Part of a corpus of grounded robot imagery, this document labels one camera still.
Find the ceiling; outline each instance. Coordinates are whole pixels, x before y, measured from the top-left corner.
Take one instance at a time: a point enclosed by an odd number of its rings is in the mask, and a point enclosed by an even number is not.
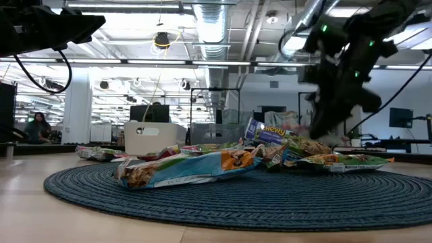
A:
[[[61,4],[91,4],[91,3],[121,3],[126,1],[44,1],[50,5],[54,12],[59,12]],[[174,13],[157,13],[160,10],[160,1],[127,1],[128,3],[154,5],[155,13],[130,13],[127,7],[117,8],[115,13],[107,13],[103,8],[96,8],[93,12],[84,12],[84,14],[102,14],[106,18],[106,24],[95,32],[92,36],[92,42],[81,45],[69,44],[69,48],[64,51],[69,59],[85,58],[85,59],[202,59],[201,57],[201,41],[198,38],[196,29],[196,18],[188,14]],[[247,23],[253,18],[251,9],[254,3],[253,0],[240,0],[235,5],[229,6],[228,15],[228,39],[226,45],[228,47],[228,59],[237,61],[240,58],[242,44],[245,39]],[[340,1],[339,4],[331,11],[331,15],[337,17],[349,17],[355,12],[367,11],[368,6],[372,6],[375,1]],[[176,4],[175,1],[163,4]],[[271,1],[267,13],[274,11],[274,16],[277,18],[276,23],[268,23],[267,17],[264,18],[257,44],[254,46],[251,58],[269,57],[276,54],[277,42],[284,32],[289,16],[294,16],[303,10],[304,1]],[[153,38],[158,32],[167,32],[171,42],[171,46],[165,53],[164,50],[155,48]],[[21,58],[60,58],[59,54],[50,49],[35,51],[21,55]],[[385,65],[414,65],[424,59],[424,54],[419,50],[405,49],[394,55],[390,59],[381,60]],[[27,65],[28,71],[35,79],[44,82],[44,80],[52,80],[59,84],[65,84],[67,79],[67,69],[61,65]],[[206,68],[159,68],[159,67],[121,67],[110,65],[99,65],[89,67],[90,77],[94,80],[94,95],[93,99],[93,122],[111,122],[114,124],[122,124],[128,120],[128,107],[136,104],[147,104],[150,102],[153,92],[156,92],[156,97],[152,100],[159,101],[168,105],[172,105],[173,112],[171,117],[173,121],[186,126],[188,123],[188,106],[190,91],[182,88],[182,82],[187,81],[191,87],[206,88]],[[25,113],[30,111],[54,111],[50,119],[52,124],[58,124],[62,121],[64,95],[46,95],[43,94],[35,85],[33,85],[24,75],[22,70],[16,63],[0,63],[0,76],[4,82],[17,82],[19,96],[18,112]],[[297,89],[298,85],[295,81],[292,83],[284,83],[286,77],[276,78],[280,80],[279,90],[281,92]],[[159,80],[158,88],[155,89],[156,83]],[[229,75],[229,85],[235,85],[237,80],[236,74]],[[109,89],[102,89],[100,83],[106,81],[110,83]],[[265,75],[251,74],[245,81],[244,90],[242,92],[256,92],[258,87],[261,87],[261,92],[271,91],[268,87],[269,77]],[[131,103],[126,100],[124,95],[130,95],[136,98],[136,103]],[[207,92],[203,92],[202,99],[198,99],[194,104],[196,108],[202,108],[201,111],[196,111],[196,122],[211,122],[213,115],[203,112],[208,106]],[[112,111],[111,116],[98,114],[98,110],[103,109]],[[21,115],[19,120],[24,121],[24,116]]]

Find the round rug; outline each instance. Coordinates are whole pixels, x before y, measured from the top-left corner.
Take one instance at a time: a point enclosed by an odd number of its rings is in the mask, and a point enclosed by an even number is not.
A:
[[[118,163],[60,171],[45,189],[104,213],[199,227],[279,232],[376,230],[432,222],[432,181],[376,171],[267,173],[150,190],[126,190]]]

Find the table surface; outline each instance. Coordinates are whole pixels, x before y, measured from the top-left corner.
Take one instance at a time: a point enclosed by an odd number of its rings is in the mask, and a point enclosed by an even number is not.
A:
[[[271,233],[151,223],[67,204],[43,190],[43,181],[50,174],[94,163],[72,153],[0,160],[0,242],[414,243],[432,238],[432,225],[368,232]],[[430,165],[390,163],[382,170],[432,179]]]

